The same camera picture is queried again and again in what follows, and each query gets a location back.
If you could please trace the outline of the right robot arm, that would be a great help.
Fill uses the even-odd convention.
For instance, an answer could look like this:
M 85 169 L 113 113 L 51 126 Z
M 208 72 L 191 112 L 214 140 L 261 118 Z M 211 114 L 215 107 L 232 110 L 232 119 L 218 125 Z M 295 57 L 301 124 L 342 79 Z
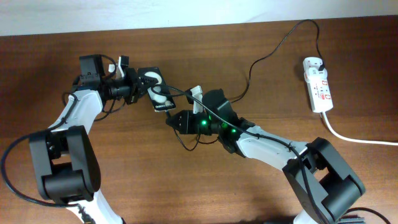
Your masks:
M 338 223 L 366 189 L 333 145 L 323 138 L 292 141 L 237 116 L 222 90 L 198 100 L 201 112 L 182 110 L 166 119 L 180 134 L 215 134 L 231 154 L 262 161 L 284 173 L 303 210 L 294 223 Z

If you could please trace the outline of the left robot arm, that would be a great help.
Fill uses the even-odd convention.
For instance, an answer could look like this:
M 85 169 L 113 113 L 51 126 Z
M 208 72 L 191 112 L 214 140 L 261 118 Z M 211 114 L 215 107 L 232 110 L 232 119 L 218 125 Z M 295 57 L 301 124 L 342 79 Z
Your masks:
M 81 73 L 56 122 L 29 138 L 38 191 L 82 223 L 124 223 L 100 190 L 101 172 L 88 133 L 108 100 L 135 103 L 163 82 L 155 72 L 138 74 L 121 56 L 106 75 L 101 54 L 79 58 Z

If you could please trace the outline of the black smartphone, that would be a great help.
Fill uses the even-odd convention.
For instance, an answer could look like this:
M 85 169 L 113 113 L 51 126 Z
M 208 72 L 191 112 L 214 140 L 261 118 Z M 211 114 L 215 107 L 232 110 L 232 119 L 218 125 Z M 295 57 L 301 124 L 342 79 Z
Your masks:
M 138 75 L 157 78 L 159 81 L 158 84 L 149 86 L 147 89 L 147 93 L 155 112 L 168 111 L 176 108 L 174 99 L 169 96 L 170 91 L 166 87 L 160 86 L 166 85 L 166 82 L 158 67 L 139 68 Z

